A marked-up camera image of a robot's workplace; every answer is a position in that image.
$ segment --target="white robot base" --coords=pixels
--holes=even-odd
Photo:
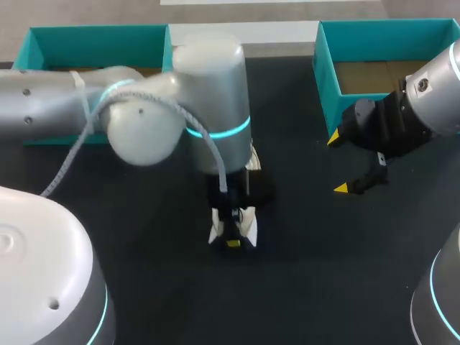
[[[0,344],[112,345],[114,306],[78,219],[0,187],[0,220]]]

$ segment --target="black mat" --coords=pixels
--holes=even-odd
[[[393,163],[387,187],[334,194],[366,156],[327,148],[311,59],[249,59],[247,71],[254,144],[278,192],[257,214],[256,255],[209,250],[186,137],[147,169],[85,147],[52,196],[91,236],[116,344],[412,344],[413,290],[460,220],[459,138]],[[38,193],[66,153],[2,145],[0,185]]]

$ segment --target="yellow tip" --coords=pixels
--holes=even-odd
[[[237,247],[241,247],[242,244],[240,243],[239,239],[230,239],[227,241],[227,246],[229,248],[237,248]]]
[[[339,192],[339,193],[348,193],[348,187],[346,186],[346,183],[343,185],[340,185],[336,189],[333,190],[334,192]]]
[[[336,131],[332,134],[332,137],[328,141],[328,146],[332,144],[333,142],[335,142],[338,138],[339,138],[339,130],[336,129]]]

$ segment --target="open box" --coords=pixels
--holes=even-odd
[[[32,27],[19,51],[14,69],[90,70],[123,65],[144,75],[172,69],[173,47],[169,27],[121,25],[87,27]],[[33,141],[34,144],[70,144],[75,136]],[[87,143],[107,143],[103,134]]]
[[[458,38],[454,19],[320,22],[313,69],[329,135],[346,108],[384,98]]]

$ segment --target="robotic arm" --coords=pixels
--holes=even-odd
[[[362,194],[387,182],[386,160],[402,157],[439,136],[460,132],[460,42],[453,43],[381,101],[360,99],[343,112],[329,140],[350,141],[371,152],[369,172],[344,183],[339,192]]]
[[[186,129],[206,175],[209,242],[252,249],[255,207],[272,189],[252,146],[242,47],[232,37],[197,38],[176,48],[173,65],[151,78],[126,67],[2,71],[0,140],[79,135],[47,195],[88,133],[105,133],[130,164],[153,165]],[[78,220],[51,200],[7,188],[0,188],[0,219],[0,343],[112,345],[113,303]]]
[[[170,155],[186,128],[195,166],[207,176],[208,201],[213,209],[210,242],[256,247],[253,208],[270,199],[271,187],[259,169],[246,168],[253,149],[242,47],[233,37],[196,37],[176,48],[173,67],[173,72],[151,78],[125,67],[81,73],[84,87],[66,72],[4,71],[0,74],[0,138],[80,134],[87,121],[92,121],[94,131],[107,134],[121,159],[133,165],[153,165]],[[109,103],[95,119],[88,119],[81,91],[93,109],[113,97],[126,97]],[[203,135],[193,124],[185,126],[174,107],[147,97],[140,99],[142,95],[175,103],[203,125],[223,160],[225,193],[219,185],[215,152],[210,151]],[[254,219],[249,224],[244,221],[248,212]]]
[[[369,172],[339,192],[362,194],[385,183],[385,158],[402,157],[436,137],[460,132],[460,40],[400,82],[381,101],[360,99],[343,113],[328,145],[350,141],[374,153]],[[410,304],[417,345],[460,344],[460,226],[439,251]]]

